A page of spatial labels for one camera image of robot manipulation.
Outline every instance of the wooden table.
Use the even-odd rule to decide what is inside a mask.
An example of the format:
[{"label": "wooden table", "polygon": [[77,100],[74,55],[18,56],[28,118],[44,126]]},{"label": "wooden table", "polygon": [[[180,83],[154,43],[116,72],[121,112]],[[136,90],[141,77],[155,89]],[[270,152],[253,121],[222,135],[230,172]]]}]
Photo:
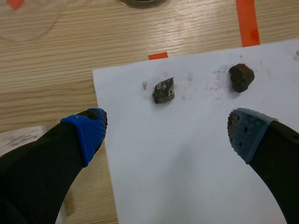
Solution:
[{"label": "wooden table", "polygon": [[[299,38],[298,0],[257,0],[261,43]],[[71,0],[45,35],[29,43],[0,39],[0,132],[55,125],[96,107],[92,70],[240,47],[234,0],[170,0],[133,9],[117,0]],[[102,148],[66,198],[67,224],[117,223]]]}]

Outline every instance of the white paper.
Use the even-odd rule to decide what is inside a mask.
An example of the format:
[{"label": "white paper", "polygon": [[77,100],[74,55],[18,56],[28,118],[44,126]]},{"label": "white paper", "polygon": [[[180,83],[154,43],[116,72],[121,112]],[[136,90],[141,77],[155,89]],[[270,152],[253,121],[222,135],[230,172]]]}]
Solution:
[{"label": "white paper", "polygon": [[[245,63],[249,89],[230,90]],[[174,77],[175,99],[152,101]],[[227,117],[250,108],[299,131],[299,40],[93,71],[120,224],[283,224],[273,195],[234,152]],[[147,82],[144,90],[142,82]]]}]

